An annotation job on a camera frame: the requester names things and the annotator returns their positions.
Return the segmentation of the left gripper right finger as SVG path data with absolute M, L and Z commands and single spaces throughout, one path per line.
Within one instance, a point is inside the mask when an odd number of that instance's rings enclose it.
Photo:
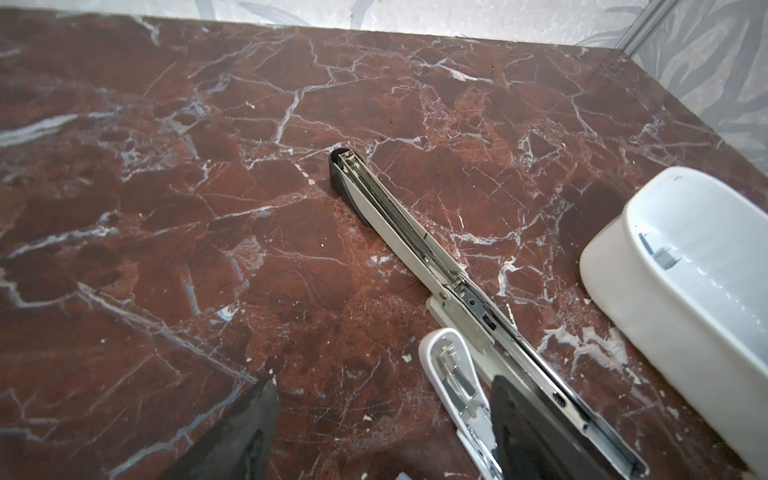
M 610 479 L 572 436 L 498 375 L 490 411 L 497 458 L 505 479 Z

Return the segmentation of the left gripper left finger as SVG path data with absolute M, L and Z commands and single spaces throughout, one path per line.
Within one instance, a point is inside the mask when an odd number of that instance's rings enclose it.
M 254 385 L 162 479 L 264 479 L 277 431 L 276 379 Z

